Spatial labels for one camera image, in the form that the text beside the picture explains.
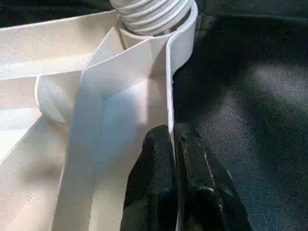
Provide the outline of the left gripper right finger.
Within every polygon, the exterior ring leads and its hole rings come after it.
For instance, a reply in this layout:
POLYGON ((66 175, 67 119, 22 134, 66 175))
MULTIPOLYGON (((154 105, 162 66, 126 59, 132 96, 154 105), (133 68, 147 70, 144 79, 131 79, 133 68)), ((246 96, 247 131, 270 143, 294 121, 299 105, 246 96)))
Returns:
POLYGON ((251 225, 228 170, 187 123, 174 126, 179 186, 179 230, 250 231, 251 225))

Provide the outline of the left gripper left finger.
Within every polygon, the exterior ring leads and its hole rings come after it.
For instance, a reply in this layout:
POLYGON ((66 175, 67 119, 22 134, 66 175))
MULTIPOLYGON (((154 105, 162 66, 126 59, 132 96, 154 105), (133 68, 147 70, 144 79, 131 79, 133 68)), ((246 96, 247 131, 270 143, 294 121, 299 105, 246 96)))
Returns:
POLYGON ((171 137, 166 125, 152 128, 128 176, 123 203, 124 231, 173 231, 178 187, 171 137))

